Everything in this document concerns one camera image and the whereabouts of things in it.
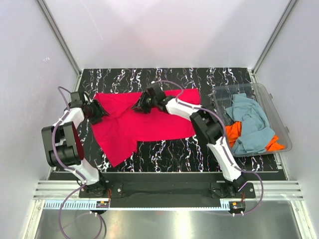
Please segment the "aluminium frame post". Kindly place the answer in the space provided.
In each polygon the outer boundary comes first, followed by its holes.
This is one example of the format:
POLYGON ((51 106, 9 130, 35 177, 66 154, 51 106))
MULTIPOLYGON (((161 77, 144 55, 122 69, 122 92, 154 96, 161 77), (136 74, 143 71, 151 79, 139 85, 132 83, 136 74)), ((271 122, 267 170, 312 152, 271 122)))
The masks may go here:
POLYGON ((82 70, 76 63, 75 58, 73 57, 64 37, 62 36, 62 33, 46 3, 44 0, 35 0, 36 4, 38 5, 41 13, 43 14, 47 24, 49 25, 49 28, 51 29, 55 39, 57 40, 60 48, 62 49, 65 57, 67 58, 72 70, 76 74, 77 77, 79 77, 82 73, 82 70))
POLYGON ((260 69, 261 65, 263 64, 264 60, 266 59, 268 53, 272 49, 273 45, 275 44, 278 36, 280 35, 281 31, 283 30, 285 24, 287 23, 290 15, 294 11, 295 7, 299 3, 299 0, 289 0, 283 13, 281 14, 274 30, 272 31, 265 47, 263 48, 257 62, 255 63, 254 67, 251 69, 252 75, 255 76, 260 69))

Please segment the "pink red t shirt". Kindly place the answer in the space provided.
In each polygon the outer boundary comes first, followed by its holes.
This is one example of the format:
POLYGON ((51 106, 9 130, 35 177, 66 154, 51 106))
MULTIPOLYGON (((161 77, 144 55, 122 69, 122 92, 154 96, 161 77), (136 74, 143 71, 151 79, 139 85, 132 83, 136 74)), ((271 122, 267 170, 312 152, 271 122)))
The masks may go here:
POLYGON ((161 141, 192 137, 191 122, 158 109, 149 114, 137 113, 132 106, 142 94, 97 93, 95 99, 109 113, 92 126, 98 145, 113 167, 118 166, 137 151, 139 141, 161 141))

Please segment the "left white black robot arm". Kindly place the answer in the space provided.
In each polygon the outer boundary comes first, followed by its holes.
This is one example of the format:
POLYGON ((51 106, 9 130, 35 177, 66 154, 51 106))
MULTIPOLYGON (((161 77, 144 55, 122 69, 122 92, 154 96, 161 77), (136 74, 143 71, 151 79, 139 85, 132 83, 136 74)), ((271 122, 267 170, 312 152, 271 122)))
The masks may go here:
POLYGON ((54 125, 41 130, 46 160, 51 167, 73 173, 85 193, 103 197, 108 191, 107 182, 102 173, 85 159, 77 128, 84 120, 91 125, 98 124, 109 113, 85 91, 72 92, 70 96, 71 102, 63 116, 54 125))

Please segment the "grey blue t shirt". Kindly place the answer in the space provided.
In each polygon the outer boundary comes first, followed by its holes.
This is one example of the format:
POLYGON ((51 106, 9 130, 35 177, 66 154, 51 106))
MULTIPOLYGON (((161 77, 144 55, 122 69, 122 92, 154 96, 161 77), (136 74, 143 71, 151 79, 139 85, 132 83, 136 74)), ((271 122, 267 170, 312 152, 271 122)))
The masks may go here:
POLYGON ((269 120, 257 101, 246 96, 245 93, 234 94, 232 105, 225 109, 228 116, 234 121, 240 121, 244 133, 253 131, 253 127, 261 130, 270 127, 269 120))

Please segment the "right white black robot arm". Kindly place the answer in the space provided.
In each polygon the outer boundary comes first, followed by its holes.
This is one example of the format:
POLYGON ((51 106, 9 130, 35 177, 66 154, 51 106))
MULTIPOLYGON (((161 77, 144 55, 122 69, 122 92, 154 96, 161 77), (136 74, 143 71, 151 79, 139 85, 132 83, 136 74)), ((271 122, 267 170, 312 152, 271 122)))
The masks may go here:
POLYGON ((154 83, 142 93, 132 110, 149 114, 153 108, 157 108, 166 114, 190 121, 198 141, 204 142, 212 151, 222 170, 225 182, 212 191, 221 198, 240 196, 247 180, 228 147, 223 121, 209 108, 180 100, 181 95, 169 96, 154 83))

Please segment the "left orange connector block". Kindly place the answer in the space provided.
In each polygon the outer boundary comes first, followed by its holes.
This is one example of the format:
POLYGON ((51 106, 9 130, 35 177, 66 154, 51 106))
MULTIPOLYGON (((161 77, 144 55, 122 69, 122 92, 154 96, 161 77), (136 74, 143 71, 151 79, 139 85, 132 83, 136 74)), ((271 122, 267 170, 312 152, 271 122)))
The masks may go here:
POLYGON ((102 208, 109 208, 110 201, 97 201, 96 208, 102 209, 102 208))

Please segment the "clear plastic bin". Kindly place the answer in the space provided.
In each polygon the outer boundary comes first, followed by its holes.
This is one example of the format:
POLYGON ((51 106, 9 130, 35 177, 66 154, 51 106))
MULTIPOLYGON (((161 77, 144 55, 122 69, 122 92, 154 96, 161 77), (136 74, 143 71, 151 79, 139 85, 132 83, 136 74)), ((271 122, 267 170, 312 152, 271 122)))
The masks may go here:
POLYGON ((227 143, 235 157, 287 152, 289 131, 271 95, 259 83, 218 86, 213 90, 218 115, 227 128, 227 143))

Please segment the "black marble pattern mat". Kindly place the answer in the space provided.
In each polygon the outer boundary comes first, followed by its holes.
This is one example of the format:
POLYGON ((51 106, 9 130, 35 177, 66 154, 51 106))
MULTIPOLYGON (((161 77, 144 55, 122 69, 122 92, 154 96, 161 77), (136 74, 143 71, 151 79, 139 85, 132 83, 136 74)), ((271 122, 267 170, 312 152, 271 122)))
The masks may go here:
MULTIPOLYGON (((156 80, 167 90, 197 88, 203 104, 213 104, 213 88, 251 83, 247 68, 107 68, 84 69, 68 91, 97 93, 141 92, 156 80)), ((114 167, 96 142, 90 124, 81 123, 78 134, 85 158, 102 172, 218 172, 220 167, 212 152, 195 136, 177 140, 139 142, 137 151, 114 167)))

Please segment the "right aluminium frame post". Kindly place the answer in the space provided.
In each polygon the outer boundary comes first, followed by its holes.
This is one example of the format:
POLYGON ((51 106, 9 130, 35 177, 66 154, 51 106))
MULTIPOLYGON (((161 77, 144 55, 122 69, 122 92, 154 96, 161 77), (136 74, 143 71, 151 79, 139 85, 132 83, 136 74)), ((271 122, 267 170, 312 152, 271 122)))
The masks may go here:
POLYGON ((272 31, 265 47, 263 48, 257 62, 255 63, 254 67, 251 69, 252 75, 255 76, 260 69, 261 65, 263 64, 264 60, 266 59, 268 53, 272 49, 273 45, 275 44, 278 36, 280 35, 281 31, 283 30, 285 24, 287 23, 290 15, 294 11, 295 7, 299 3, 299 0, 289 0, 283 13, 281 14, 274 30, 272 31))

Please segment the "left aluminium frame post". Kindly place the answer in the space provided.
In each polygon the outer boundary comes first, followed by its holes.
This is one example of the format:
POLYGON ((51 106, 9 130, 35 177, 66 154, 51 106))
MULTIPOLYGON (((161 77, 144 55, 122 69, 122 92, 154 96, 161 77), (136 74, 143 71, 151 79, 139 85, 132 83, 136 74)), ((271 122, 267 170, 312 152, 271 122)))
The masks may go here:
POLYGON ((82 73, 82 70, 76 63, 75 58, 73 57, 64 37, 62 36, 62 33, 46 3, 44 0, 35 0, 36 4, 38 5, 41 13, 43 14, 47 24, 49 25, 49 28, 51 29, 55 39, 57 40, 60 48, 62 49, 65 57, 67 58, 72 70, 76 74, 77 77, 79 77, 82 73))

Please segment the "orange t shirt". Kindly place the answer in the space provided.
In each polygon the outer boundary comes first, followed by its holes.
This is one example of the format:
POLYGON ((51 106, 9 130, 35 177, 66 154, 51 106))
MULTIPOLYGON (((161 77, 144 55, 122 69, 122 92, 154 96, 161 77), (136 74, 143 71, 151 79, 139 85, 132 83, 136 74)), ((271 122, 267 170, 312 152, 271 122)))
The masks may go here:
POLYGON ((236 121, 226 126, 228 144, 234 154, 263 153, 266 151, 278 151, 285 149, 279 144, 279 137, 270 127, 244 133, 242 123, 236 121))

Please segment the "aluminium rail crossbar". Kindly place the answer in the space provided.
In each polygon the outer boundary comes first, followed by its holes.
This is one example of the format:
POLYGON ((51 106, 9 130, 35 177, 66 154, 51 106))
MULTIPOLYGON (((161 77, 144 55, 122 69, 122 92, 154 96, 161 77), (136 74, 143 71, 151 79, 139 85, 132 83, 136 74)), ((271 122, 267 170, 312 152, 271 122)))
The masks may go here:
MULTIPOLYGON (((141 193, 151 195, 177 195, 177 194, 205 194, 211 190, 217 190, 222 187, 224 182, 214 183, 199 182, 181 182, 181 181, 162 181, 162 182, 112 182, 109 188, 112 191, 113 198, 123 198, 129 194, 141 193)), ((80 189, 75 181, 39 181, 34 194, 35 198, 62 198, 76 191, 72 198, 90 198, 88 193, 80 189)), ((242 189, 245 192, 246 199, 264 200, 302 200, 303 196, 296 181, 249 181, 242 189)))

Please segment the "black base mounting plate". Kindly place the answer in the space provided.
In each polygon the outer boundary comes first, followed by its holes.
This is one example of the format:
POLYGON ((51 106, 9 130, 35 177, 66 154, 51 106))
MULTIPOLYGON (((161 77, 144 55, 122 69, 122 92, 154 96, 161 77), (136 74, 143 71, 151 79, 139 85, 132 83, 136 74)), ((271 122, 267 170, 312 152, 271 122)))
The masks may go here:
POLYGON ((116 210, 179 210, 220 206, 226 189, 220 172, 103 174, 116 210))

